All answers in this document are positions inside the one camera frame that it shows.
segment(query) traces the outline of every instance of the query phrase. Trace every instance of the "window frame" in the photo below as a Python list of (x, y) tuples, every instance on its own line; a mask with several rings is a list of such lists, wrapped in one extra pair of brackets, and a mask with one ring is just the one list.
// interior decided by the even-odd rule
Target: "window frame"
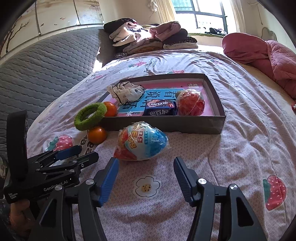
[(196, 28), (197, 28), (197, 29), (198, 29), (198, 24), (197, 24), (197, 18), (196, 18), (196, 15), (207, 15), (207, 16), (214, 16), (214, 17), (222, 18), (222, 19), (223, 19), (223, 25), (224, 25), (224, 31), (225, 31), (226, 33), (228, 33), (228, 29), (227, 29), (227, 21), (226, 21), (226, 17), (227, 17), (227, 16), (225, 15), (224, 7), (223, 7), (223, 4), (222, 4), (221, 1), (220, 1), (220, 7), (221, 7), (222, 15), (214, 14), (214, 13), (209, 13), (209, 12), (196, 11), (196, 10), (195, 10), (195, 7), (194, 7), (194, 4), (193, 4), (193, 1), (196, 1), (197, 7), (198, 7), (198, 9), (199, 9), (200, 7), (199, 7), (199, 5), (198, 5), (198, 1), (197, 1), (197, 0), (190, 0), (190, 2), (191, 2), (191, 7), (192, 7), (193, 11), (176, 11), (176, 14), (179, 14), (179, 13), (190, 13), (190, 14), (194, 14), (195, 24), (196, 24)]

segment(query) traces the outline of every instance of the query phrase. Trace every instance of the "window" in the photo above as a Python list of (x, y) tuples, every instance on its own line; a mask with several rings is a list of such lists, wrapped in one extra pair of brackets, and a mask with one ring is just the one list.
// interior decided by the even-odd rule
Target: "window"
[(172, 0), (177, 21), (188, 32), (204, 33), (209, 28), (228, 33), (226, 15), (221, 0)]

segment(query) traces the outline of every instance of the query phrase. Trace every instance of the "human hand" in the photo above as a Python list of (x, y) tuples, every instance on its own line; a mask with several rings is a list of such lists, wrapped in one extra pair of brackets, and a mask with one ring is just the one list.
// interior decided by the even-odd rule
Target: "human hand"
[(11, 228), (22, 237), (28, 237), (34, 222), (26, 218), (23, 211), (30, 206), (29, 200), (20, 200), (10, 205)]

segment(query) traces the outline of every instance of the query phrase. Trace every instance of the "red wrapper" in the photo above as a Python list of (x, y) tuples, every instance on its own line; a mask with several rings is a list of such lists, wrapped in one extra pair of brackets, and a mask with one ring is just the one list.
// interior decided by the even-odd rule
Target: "red wrapper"
[(187, 89), (181, 91), (176, 99), (179, 115), (201, 115), (205, 109), (205, 101), (200, 91)]

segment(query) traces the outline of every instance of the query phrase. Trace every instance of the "shallow box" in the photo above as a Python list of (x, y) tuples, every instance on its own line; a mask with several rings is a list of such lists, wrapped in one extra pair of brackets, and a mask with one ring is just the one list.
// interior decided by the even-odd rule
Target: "shallow box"
[[(135, 85), (145, 87), (145, 95), (137, 102), (121, 106), (118, 116), (104, 117), (100, 126), (107, 131), (122, 130), (128, 125), (145, 121), (152, 127), (164, 132), (196, 133), (196, 134), (220, 134), (225, 122), (225, 112), (221, 100), (213, 85), (205, 74), (159, 74), (125, 79)], [(205, 100), (205, 111), (201, 116), (142, 116), (148, 99), (176, 99), (175, 93), (180, 89), (193, 88), (200, 90)], [(115, 101), (105, 93), (98, 102)]]

